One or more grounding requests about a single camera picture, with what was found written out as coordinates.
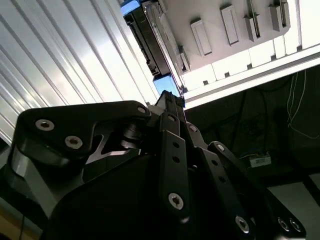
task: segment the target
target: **ribbed metal wall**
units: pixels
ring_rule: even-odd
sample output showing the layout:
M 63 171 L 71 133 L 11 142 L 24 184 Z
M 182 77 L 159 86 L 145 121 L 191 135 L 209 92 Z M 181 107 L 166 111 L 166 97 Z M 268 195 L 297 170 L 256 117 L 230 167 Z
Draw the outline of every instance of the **ribbed metal wall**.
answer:
M 117 0 L 0 0 L 0 137 L 30 108 L 159 94 Z

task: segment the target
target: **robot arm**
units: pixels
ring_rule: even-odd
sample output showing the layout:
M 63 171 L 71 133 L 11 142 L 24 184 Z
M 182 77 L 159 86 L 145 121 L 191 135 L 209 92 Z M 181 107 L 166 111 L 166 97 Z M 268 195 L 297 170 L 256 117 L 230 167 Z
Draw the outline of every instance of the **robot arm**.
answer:
M 84 182 L 87 162 L 139 154 Z M 8 166 L 49 218 L 41 239 L 305 239 L 301 222 L 164 91 L 135 101 L 31 109 Z

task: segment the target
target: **white cable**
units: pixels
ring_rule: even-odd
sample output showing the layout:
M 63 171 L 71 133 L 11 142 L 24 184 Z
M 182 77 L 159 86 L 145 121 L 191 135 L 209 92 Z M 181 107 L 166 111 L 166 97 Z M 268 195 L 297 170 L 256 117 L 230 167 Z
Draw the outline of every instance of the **white cable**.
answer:
M 309 135 L 307 135 L 307 134 L 305 134 L 305 133 L 303 133 L 303 132 L 295 129 L 295 128 L 292 126 L 293 120 L 294 120 L 295 116 L 297 115 L 297 113 L 298 113 L 298 111 L 299 111 L 299 108 L 300 108 L 302 99 L 303 99 L 303 97 L 304 97 L 304 95 L 305 95 L 306 83 L 307 83 L 307 70 L 304 70 L 303 90 L 302 90 L 302 94 L 301 94 L 301 97 L 300 97 L 300 100 L 299 100 L 298 107 L 296 108 L 296 111 L 295 111 L 293 117 L 291 117 L 291 113 L 289 113 L 289 101 L 290 101 L 290 96 L 291 96 L 292 83 L 293 83 L 293 81 L 291 82 L 290 94 L 289 94 L 289 98 L 288 98 L 287 105 L 286 105 L 286 110 L 287 110 L 287 112 L 288 112 L 289 119 L 290 119 L 290 123 L 289 123 L 288 127 L 290 126 L 290 128 L 291 128 L 292 130 L 296 131 L 297 133 L 299 133 L 299 134 L 301 134 L 301 135 L 303 135 L 303 136 L 305 136 L 305 137 L 307 137 L 307 138 L 309 138 L 309 139 L 317 139 L 317 138 L 320 136 L 319 134 L 318 134 L 317 136 L 309 136 Z
M 288 122 L 289 122 L 289 119 L 290 119 L 290 112 L 289 112 L 289 102 L 290 102 L 290 98 L 291 98 L 291 93 L 292 93 L 292 86 L 294 84 L 294 77 L 295 76 L 292 76 L 292 80 L 291 80 L 291 86 L 290 86 L 290 94 L 289 94 L 289 97 L 288 97 L 288 100 L 286 101 L 286 111 L 288 113 Z
M 292 119 L 290 120 L 290 124 L 292 124 L 292 121 L 294 120 L 295 116 L 297 115 L 297 113 L 298 113 L 298 111 L 299 111 L 299 108 L 300 108 L 302 99 L 304 98 L 304 95 L 305 95 L 306 83 L 307 83 L 307 71 L 304 70 L 304 82 L 303 82 L 302 94 L 301 94 L 301 97 L 300 97 L 300 101 L 299 101 L 298 107 L 296 108 L 295 114 L 293 115 Z
M 295 92 L 296 92 L 297 80 L 298 80 L 298 72 L 295 75 L 295 81 L 294 81 L 294 87 L 293 87 L 293 93 L 292 93 L 292 102 L 291 102 L 291 107 L 290 107 L 290 115 L 292 114 L 292 107 L 295 103 Z

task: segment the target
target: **dark background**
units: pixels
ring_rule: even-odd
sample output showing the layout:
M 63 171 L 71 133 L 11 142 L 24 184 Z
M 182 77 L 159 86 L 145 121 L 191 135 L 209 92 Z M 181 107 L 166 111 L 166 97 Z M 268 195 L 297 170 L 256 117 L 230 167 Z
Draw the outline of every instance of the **dark background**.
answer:
M 300 170 L 308 174 L 319 172 L 320 137 L 310 139 L 288 128 L 287 100 L 293 77 L 296 73 L 189 109 L 186 118 L 200 129 L 207 144 L 220 141 L 239 158 L 269 152 L 271 165 L 249 169 L 260 178 L 269 177 L 263 181 L 267 186 L 296 182 L 295 175 Z M 304 78 L 304 71 L 299 72 L 291 115 L 297 109 Z M 319 79 L 320 66 L 306 70 L 305 93 L 292 123 L 311 137 L 320 134 Z M 234 131 L 244 94 L 242 114 Z M 241 160 L 250 167 L 248 158 Z

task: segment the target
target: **rectangular bracket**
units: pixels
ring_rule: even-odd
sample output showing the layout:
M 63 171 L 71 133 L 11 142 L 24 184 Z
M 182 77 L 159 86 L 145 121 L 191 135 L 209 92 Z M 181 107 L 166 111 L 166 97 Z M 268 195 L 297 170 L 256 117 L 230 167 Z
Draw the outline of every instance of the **rectangular bracket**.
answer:
M 190 24 L 192 32 L 198 45 L 200 54 L 202 57 L 212 53 L 211 46 L 208 40 L 208 36 L 205 30 L 204 23 L 201 19 L 198 19 Z
M 257 26 L 255 26 L 255 21 L 254 21 L 253 17 L 245 16 L 244 19 L 245 19 L 246 28 L 247 28 L 248 34 L 249 34 L 249 39 L 252 42 L 256 42 L 260 38 L 260 35 L 258 35 L 257 29 L 256 29 L 259 27 L 260 15 L 255 13 L 255 19 L 256 19 Z
M 179 48 L 179 51 L 180 51 L 180 56 L 181 56 L 182 63 L 184 66 L 184 68 L 182 69 L 183 72 L 190 72 L 190 63 L 189 63 L 185 48 L 183 46 L 181 46 Z
M 233 5 L 222 8 L 221 15 L 230 46 L 239 42 L 239 25 Z
M 284 32 L 286 28 L 290 28 L 289 5 L 287 2 L 280 4 L 281 6 L 271 6 L 270 13 L 273 30 Z

